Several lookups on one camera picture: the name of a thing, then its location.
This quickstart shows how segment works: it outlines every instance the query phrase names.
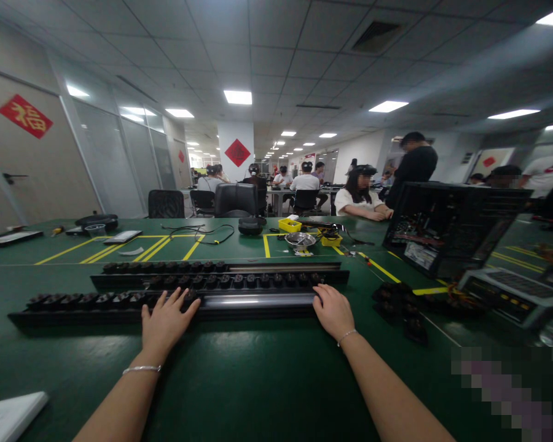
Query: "white t-shirt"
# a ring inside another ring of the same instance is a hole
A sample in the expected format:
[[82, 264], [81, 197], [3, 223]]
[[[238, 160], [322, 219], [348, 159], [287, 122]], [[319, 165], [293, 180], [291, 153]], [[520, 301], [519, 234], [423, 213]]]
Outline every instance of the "white t-shirt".
[[291, 190], [319, 190], [320, 179], [310, 174], [298, 175], [291, 183], [290, 189]]
[[348, 190], [344, 188], [340, 189], [338, 193], [336, 193], [336, 199], [334, 200], [334, 205], [336, 206], [336, 216], [346, 216], [347, 213], [342, 211], [342, 209], [346, 206], [354, 206], [372, 212], [375, 211], [375, 207], [385, 204], [379, 199], [376, 192], [369, 191], [369, 195], [371, 196], [372, 201], [370, 204], [365, 200], [362, 200], [360, 203], [355, 203], [352, 200], [352, 195], [350, 195]]
[[201, 177], [197, 182], [197, 190], [210, 190], [215, 193], [215, 189], [219, 184], [223, 184], [223, 181], [219, 178]]
[[283, 174], [279, 174], [277, 176], [275, 176], [275, 179], [273, 181], [274, 182], [279, 182], [279, 181], [283, 181], [282, 183], [279, 183], [278, 185], [286, 185], [286, 184], [291, 184], [293, 182], [293, 178], [291, 178], [291, 175], [289, 174], [285, 174], [283, 176]]
[[534, 190], [533, 198], [547, 196], [553, 189], [553, 155], [537, 158], [522, 174], [531, 175], [524, 188]]

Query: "desk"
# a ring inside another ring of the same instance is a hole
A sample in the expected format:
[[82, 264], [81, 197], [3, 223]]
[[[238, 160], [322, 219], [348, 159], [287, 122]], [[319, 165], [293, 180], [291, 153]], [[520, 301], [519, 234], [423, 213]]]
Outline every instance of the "desk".
[[[415, 289], [442, 290], [443, 286], [380, 246], [352, 249], [370, 256], [384, 271], [367, 266], [362, 258], [342, 256], [321, 245], [312, 249], [315, 257], [293, 257], [276, 236], [244, 237], [237, 230], [220, 246], [195, 247], [188, 236], [166, 242], [168, 231], [161, 229], [160, 221], [169, 226], [237, 226], [232, 219], [121, 220], [120, 229], [143, 230], [144, 236], [120, 251], [141, 246], [151, 250], [142, 258], [150, 261], [341, 261], [342, 268], [351, 271], [351, 278], [339, 289], [350, 300], [356, 328], [455, 438], [520, 440], [518, 430], [503, 430], [501, 418], [492, 416], [490, 405], [472, 400], [471, 390], [461, 388], [461, 377], [451, 375], [455, 343], [499, 345], [499, 339], [492, 337], [494, 328], [509, 335], [502, 336], [504, 339], [522, 340], [516, 327], [493, 317], [470, 324], [431, 319], [433, 324], [427, 324], [429, 347], [424, 348], [403, 338], [401, 326], [381, 319], [371, 308], [370, 294], [382, 281], [391, 281], [390, 275]], [[358, 238], [378, 244], [387, 227], [351, 217], [345, 217], [343, 223]], [[73, 223], [54, 220], [32, 229], [48, 232], [59, 224]], [[268, 219], [264, 231], [277, 226], [278, 219]], [[520, 232], [532, 226], [514, 227], [516, 247], [522, 247]], [[342, 244], [350, 246], [347, 238]], [[136, 259], [116, 252], [99, 257], [103, 247], [84, 237], [59, 235], [0, 249], [0, 400], [38, 390], [50, 396], [46, 409], [20, 438], [22, 442], [71, 440], [141, 348], [140, 327], [135, 325], [43, 328], [23, 333], [6, 317], [22, 310], [37, 293], [93, 291], [89, 275], [99, 273], [104, 262]], [[500, 252], [507, 250], [500, 247]], [[377, 440], [377, 435], [340, 349], [315, 318], [308, 318], [193, 324], [162, 371], [144, 436], [148, 441], [178, 438]]]

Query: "red diamond sign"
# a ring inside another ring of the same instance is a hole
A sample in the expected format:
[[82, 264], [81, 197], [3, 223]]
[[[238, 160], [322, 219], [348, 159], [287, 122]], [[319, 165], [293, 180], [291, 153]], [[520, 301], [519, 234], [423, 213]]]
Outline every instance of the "red diamond sign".
[[226, 156], [232, 160], [236, 166], [240, 167], [250, 156], [250, 151], [236, 138], [232, 145], [226, 150]]

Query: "air vent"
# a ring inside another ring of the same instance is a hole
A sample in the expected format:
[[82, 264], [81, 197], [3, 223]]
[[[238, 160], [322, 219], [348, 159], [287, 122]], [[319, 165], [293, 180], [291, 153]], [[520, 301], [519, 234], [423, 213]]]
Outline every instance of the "air vent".
[[378, 54], [386, 49], [391, 40], [403, 29], [404, 25], [373, 21], [352, 46], [352, 49], [358, 52]]
[[135, 89], [137, 92], [139, 92], [140, 94], [143, 94], [145, 95], [146, 97], [148, 97], [150, 100], [152, 100], [153, 102], [157, 103], [158, 101], [152, 97], [150, 97], [148, 94], [146, 94], [145, 92], [143, 92], [141, 89], [139, 89], [136, 85], [134, 85], [133, 83], [131, 83], [129, 80], [127, 80], [124, 76], [117, 76], [117, 78], [119, 80], [121, 80], [123, 83], [126, 83], [128, 84], [129, 86], [131, 86], [133, 89]]

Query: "hand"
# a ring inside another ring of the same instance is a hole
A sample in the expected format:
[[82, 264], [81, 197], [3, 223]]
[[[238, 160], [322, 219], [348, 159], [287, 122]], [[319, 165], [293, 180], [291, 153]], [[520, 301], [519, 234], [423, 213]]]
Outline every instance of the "hand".
[[155, 357], [166, 358], [172, 347], [178, 342], [195, 315], [201, 300], [195, 300], [186, 313], [180, 312], [184, 302], [184, 296], [189, 292], [186, 289], [182, 296], [180, 287], [166, 301], [168, 292], [164, 290], [162, 296], [156, 302], [152, 314], [149, 308], [144, 305], [141, 309], [141, 323], [143, 326], [142, 344], [143, 352]]
[[313, 289], [319, 295], [319, 297], [313, 297], [313, 309], [318, 315], [320, 324], [338, 342], [355, 328], [350, 303], [346, 296], [329, 285], [318, 284]]

